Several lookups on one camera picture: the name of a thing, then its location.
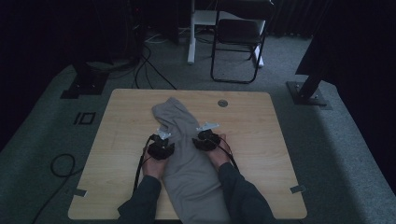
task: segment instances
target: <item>hand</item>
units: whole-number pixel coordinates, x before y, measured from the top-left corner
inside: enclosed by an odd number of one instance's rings
[[[228,153],[230,153],[230,148],[225,143],[225,138],[226,138],[225,134],[219,134],[219,137],[222,138],[222,140],[220,141],[219,146],[224,148]],[[207,151],[206,155],[212,161],[212,163],[215,166],[216,170],[219,170],[219,167],[222,164],[224,164],[225,162],[230,162],[230,158],[219,147],[216,147],[214,150]]]
[[[151,156],[146,151],[143,161],[146,161],[142,166],[143,175],[151,175],[158,180],[163,178],[163,172],[165,170],[166,164],[169,161],[169,158],[166,160],[157,161],[154,158],[151,158]]]

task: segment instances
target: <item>gray cloth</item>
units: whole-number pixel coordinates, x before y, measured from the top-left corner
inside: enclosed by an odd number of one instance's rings
[[[161,123],[160,130],[172,134],[169,143],[175,143],[163,183],[180,220],[184,224],[231,223],[217,171],[191,140],[197,137],[198,121],[174,97],[152,107],[152,112]]]

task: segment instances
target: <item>metal clip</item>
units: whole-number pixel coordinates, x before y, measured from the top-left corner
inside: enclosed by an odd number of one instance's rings
[[[166,138],[172,135],[171,133],[163,132],[160,129],[157,129],[157,134],[161,137],[162,140],[165,140]]]
[[[217,124],[217,123],[205,122],[205,124],[204,124],[203,126],[197,128],[197,131],[198,131],[198,132],[200,132],[200,131],[206,131],[206,130],[209,130],[209,129],[217,128],[217,127],[219,127],[219,126],[220,126],[220,125]]]
[[[305,191],[307,191],[307,188],[304,185],[298,185],[298,186],[290,188],[290,191],[291,191],[291,193],[305,192]]]
[[[75,189],[74,195],[77,195],[79,197],[85,197],[85,196],[87,196],[87,190],[85,190],[85,189]]]

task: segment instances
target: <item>black device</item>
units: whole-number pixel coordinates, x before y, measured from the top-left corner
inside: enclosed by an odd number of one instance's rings
[[[236,165],[235,159],[233,158],[233,153],[231,152],[231,149],[230,152],[228,152],[223,147],[221,147],[219,145],[221,141],[224,141],[224,139],[220,138],[218,134],[213,133],[211,129],[200,131],[198,133],[198,139],[192,138],[192,142],[199,150],[211,151],[214,150],[216,147],[220,148],[225,154],[227,154],[228,158],[230,158],[231,162],[233,163],[233,167],[239,172],[239,168]]]
[[[202,151],[214,150],[221,142],[219,135],[213,133],[211,129],[199,132],[198,139],[192,138],[192,142]]]
[[[175,143],[172,143],[169,146],[168,146],[168,144],[169,144],[169,141],[167,138],[162,139],[157,134],[152,134],[148,138],[148,141],[146,142],[146,145],[143,149],[142,156],[140,157],[139,165],[137,166],[136,176],[134,177],[134,191],[137,189],[137,183],[139,182],[140,170],[142,169],[143,164],[148,159],[153,158],[157,161],[161,161],[161,160],[166,160],[168,157],[170,157],[172,154],[174,154]],[[150,158],[148,158],[144,161],[146,150],[148,151]]]
[[[159,135],[153,134],[148,140],[154,141],[148,146],[148,154],[157,161],[165,160],[175,152],[175,143],[168,146],[167,138],[161,139]]]

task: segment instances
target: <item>dark sleeve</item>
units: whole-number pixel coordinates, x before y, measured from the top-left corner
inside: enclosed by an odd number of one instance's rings
[[[229,162],[220,166],[219,181],[233,223],[276,223],[268,202]]]
[[[119,207],[120,217],[117,223],[153,223],[160,191],[160,181],[155,177],[145,175],[132,198]]]

